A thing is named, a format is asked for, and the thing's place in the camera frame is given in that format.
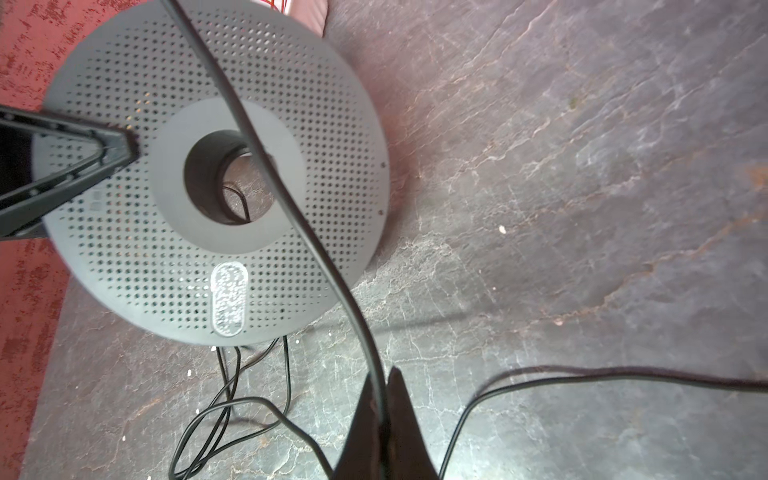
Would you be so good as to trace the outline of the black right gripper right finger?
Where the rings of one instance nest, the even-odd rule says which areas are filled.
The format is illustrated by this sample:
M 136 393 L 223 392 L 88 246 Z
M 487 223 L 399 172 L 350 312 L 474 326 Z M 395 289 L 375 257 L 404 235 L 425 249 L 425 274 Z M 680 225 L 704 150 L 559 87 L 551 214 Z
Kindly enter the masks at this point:
M 387 382 L 390 436 L 387 446 L 390 479 L 438 480 L 429 458 L 405 379 L 393 367 Z

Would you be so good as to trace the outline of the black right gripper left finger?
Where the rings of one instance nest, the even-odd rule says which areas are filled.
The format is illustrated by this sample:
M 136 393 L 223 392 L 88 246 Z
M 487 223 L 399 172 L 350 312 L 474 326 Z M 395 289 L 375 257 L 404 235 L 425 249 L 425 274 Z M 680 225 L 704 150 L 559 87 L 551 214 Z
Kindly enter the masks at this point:
M 370 377 L 360 396 L 345 440 L 344 448 L 334 468 L 333 480 L 374 480 L 381 475 L 379 424 L 377 404 L 373 397 Z

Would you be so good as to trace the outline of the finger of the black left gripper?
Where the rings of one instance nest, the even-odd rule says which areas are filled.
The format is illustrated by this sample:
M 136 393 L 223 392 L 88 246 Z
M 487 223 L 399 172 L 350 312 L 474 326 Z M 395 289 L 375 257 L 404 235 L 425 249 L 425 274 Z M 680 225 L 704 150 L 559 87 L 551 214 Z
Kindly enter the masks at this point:
M 34 144 L 63 140 L 82 147 L 72 163 L 47 174 L 33 172 Z M 130 165 L 140 156 L 127 130 L 47 112 L 1 107 L 1 237 L 47 235 L 45 215 Z

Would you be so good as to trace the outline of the grey perforated cable spool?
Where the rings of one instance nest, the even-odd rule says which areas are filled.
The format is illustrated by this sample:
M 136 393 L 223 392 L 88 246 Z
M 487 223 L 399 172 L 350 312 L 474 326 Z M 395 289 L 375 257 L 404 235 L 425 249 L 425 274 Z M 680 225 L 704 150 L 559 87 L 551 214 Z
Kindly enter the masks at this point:
M 183 9 L 302 214 L 356 283 L 381 238 L 390 186 L 363 85 L 328 43 L 275 11 L 249 1 Z M 336 303 L 272 196 L 249 219 L 227 203 L 245 142 L 159 2 L 82 40 L 43 108 L 131 131 L 139 145 L 136 161 L 44 218 L 73 275 L 120 317 L 184 343 L 240 346 L 301 329 Z

